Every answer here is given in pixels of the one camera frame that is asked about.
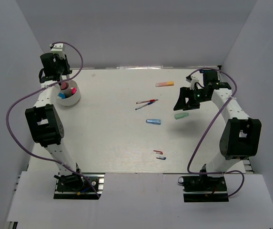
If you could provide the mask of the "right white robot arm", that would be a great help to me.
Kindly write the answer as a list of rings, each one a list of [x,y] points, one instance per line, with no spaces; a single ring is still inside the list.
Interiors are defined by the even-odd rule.
[[[199,185],[204,190],[210,190],[216,185],[216,178],[230,173],[230,168],[241,160],[257,154],[262,123],[251,118],[235,99],[237,84],[221,82],[218,74],[221,70],[213,68],[199,69],[203,76],[203,86],[198,87],[199,80],[192,74],[186,77],[189,87],[180,88],[180,94],[174,110],[195,110],[203,102],[211,101],[218,108],[218,113],[212,119],[195,148],[195,153],[206,137],[215,120],[222,116],[225,128],[219,141],[219,152],[212,161],[205,164],[198,172]]]

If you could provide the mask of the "orange pink highlighter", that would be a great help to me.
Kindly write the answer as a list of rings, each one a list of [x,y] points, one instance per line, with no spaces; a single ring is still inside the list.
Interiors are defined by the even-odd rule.
[[[166,87],[166,86],[174,86],[174,81],[156,83],[155,87]]]

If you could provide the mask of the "black blue highlighter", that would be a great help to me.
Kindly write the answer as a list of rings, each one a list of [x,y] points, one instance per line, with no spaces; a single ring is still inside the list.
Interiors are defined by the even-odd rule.
[[[59,93],[59,94],[58,94],[58,97],[59,97],[60,99],[65,99],[65,98],[66,98],[65,94],[63,94],[63,93]]]

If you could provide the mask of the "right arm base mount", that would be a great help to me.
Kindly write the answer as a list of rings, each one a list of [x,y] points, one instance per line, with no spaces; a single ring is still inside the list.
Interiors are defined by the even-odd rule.
[[[178,184],[183,186],[185,203],[228,202],[228,192],[224,177],[207,175],[182,176]]]

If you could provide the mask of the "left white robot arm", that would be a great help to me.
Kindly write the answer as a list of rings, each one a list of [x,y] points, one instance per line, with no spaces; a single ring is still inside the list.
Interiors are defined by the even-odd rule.
[[[72,73],[66,55],[45,53],[40,56],[43,68],[39,73],[42,91],[32,108],[26,109],[25,116],[32,139],[49,152],[52,159],[57,161],[59,177],[79,173],[76,162],[73,161],[62,139],[64,126],[54,104],[61,92],[63,76]]]

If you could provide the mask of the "pink glue bottle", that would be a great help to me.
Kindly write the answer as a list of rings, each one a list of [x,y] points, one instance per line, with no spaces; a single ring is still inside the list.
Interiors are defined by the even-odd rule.
[[[66,89],[68,89],[68,87],[69,87],[69,84],[67,83],[67,82],[63,82],[62,84],[61,84],[61,90],[66,90]]]

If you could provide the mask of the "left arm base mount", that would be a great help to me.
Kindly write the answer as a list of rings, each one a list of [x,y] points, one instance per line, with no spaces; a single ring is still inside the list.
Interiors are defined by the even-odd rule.
[[[57,178],[53,199],[98,200],[103,191],[105,174],[83,173],[83,175],[90,181],[99,196],[96,195],[90,184],[83,178],[81,182],[72,181],[69,184],[65,184]]]

